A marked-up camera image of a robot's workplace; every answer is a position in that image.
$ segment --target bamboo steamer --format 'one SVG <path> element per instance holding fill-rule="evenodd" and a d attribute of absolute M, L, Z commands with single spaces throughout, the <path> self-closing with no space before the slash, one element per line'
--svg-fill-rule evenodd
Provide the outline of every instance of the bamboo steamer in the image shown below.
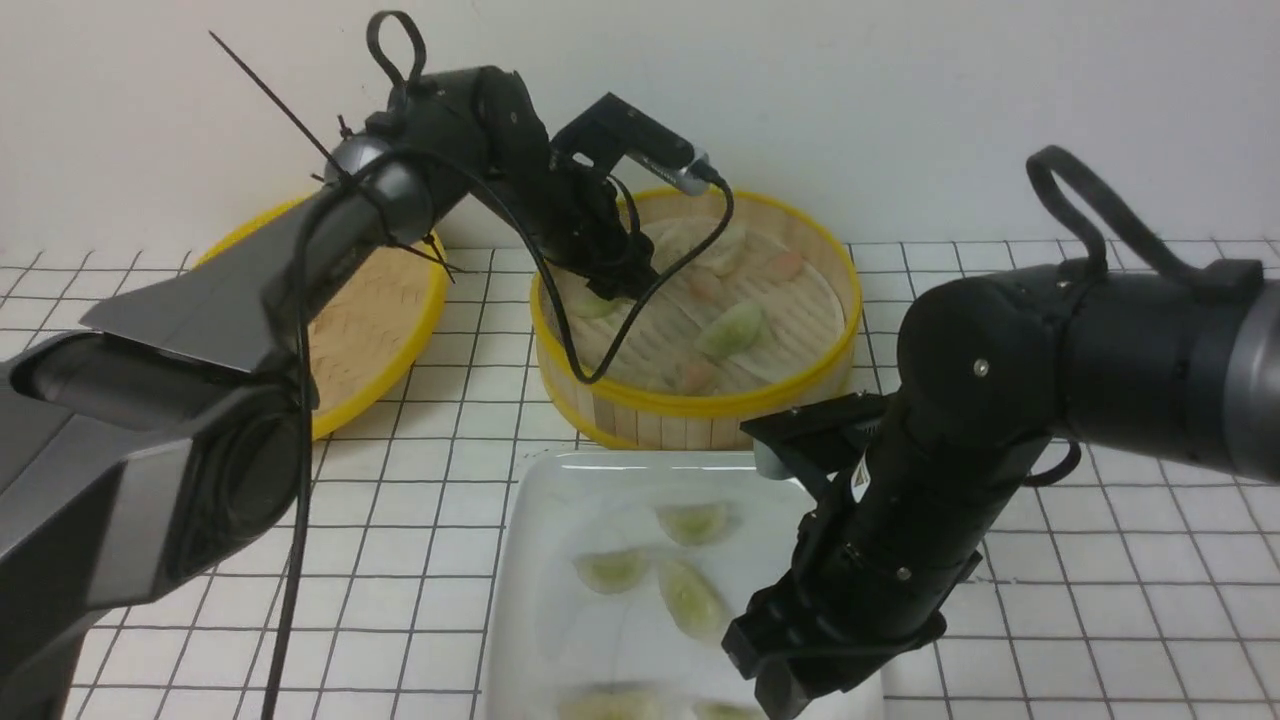
<path fill-rule="evenodd" d="M 196 265 L 300 201 L 285 202 L 244 223 Z M 443 258 L 439 238 L 435 246 Z M 419 243 L 419 250 L 433 252 L 425 243 Z M 448 284 L 439 264 L 403 250 L 379 247 L 311 320 L 307 328 L 311 377 L 320 396 L 311 416 L 314 439 L 356 419 L 408 373 L 440 319 Z"/>
<path fill-rule="evenodd" d="M 675 190 L 636 196 L 643 224 L 669 218 L 719 218 L 724 200 L 717 192 L 689 197 Z M 767 196 L 735 193 L 735 220 L 803 255 L 831 286 L 844 310 L 844 327 L 826 354 L 806 370 L 763 388 L 737 395 L 687 397 L 649 392 L 604 378 L 579 383 L 570 369 L 547 290 L 534 277 L 531 307 L 538 366 L 559 413 L 594 442 L 618 450 L 744 450 L 744 420 L 818 402 L 841 393 L 852 368 L 861 318 L 861 287 L 849 250 L 804 213 Z"/>

